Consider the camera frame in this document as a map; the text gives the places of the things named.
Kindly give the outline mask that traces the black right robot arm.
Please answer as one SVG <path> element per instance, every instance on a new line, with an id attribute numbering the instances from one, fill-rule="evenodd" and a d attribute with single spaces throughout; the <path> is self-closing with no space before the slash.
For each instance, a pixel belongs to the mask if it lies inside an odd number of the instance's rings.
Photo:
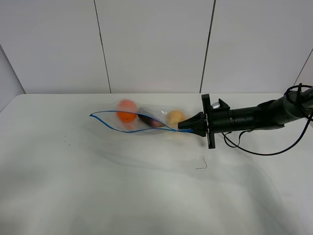
<path id="1" fill-rule="evenodd" d="M 215 148 L 215 134 L 274 130 L 298 119 L 313 120 L 313 88 L 309 85 L 292 86 L 277 100 L 241 109 L 231 109 L 221 99 L 211 104 L 209 94 L 203 94 L 201 99 L 203 111 L 179 122 L 178 129 L 206 137 L 210 149 Z"/>

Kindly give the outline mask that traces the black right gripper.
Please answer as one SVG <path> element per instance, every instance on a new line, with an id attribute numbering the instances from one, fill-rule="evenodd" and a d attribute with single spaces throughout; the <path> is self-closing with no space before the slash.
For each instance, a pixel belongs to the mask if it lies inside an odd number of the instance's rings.
<path id="1" fill-rule="evenodd" d="M 209 94 L 203 94 L 201 96 L 203 112 L 199 112 L 193 117 L 181 121 L 178 123 L 178 129 L 192 129 L 192 133 L 200 137 L 206 137 L 208 139 L 208 148 L 214 149 L 215 146 L 215 134 L 231 131 L 230 121 L 230 106 L 226 104 L 220 98 L 220 108 L 212 109 L 211 100 Z M 203 115 L 205 117 L 206 127 L 203 126 Z"/>

